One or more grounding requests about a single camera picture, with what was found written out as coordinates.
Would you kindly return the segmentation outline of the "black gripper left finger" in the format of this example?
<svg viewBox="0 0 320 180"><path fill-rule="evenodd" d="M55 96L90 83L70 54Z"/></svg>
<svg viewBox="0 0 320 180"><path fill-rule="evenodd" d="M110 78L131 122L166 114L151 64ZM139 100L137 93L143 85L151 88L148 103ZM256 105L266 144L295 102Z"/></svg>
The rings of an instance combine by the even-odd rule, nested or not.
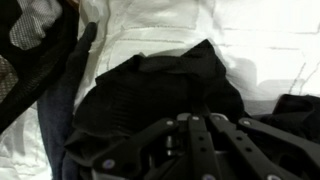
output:
<svg viewBox="0 0 320 180"><path fill-rule="evenodd" d="M207 118L163 118L104 151L94 160L93 180L202 180L209 133Z"/></svg>

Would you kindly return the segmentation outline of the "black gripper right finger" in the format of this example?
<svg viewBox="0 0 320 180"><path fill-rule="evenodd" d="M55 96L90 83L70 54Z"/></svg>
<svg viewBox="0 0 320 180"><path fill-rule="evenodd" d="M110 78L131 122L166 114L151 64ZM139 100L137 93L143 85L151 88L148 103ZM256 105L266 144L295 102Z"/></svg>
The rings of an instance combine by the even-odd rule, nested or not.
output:
<svg viewBox="0 0 320 180"><path fill-rule="evenodd" d="M320 145L250 118L236 124L212 113L218 145L239 158L237 170L251 180L320 180Z"/></svg>

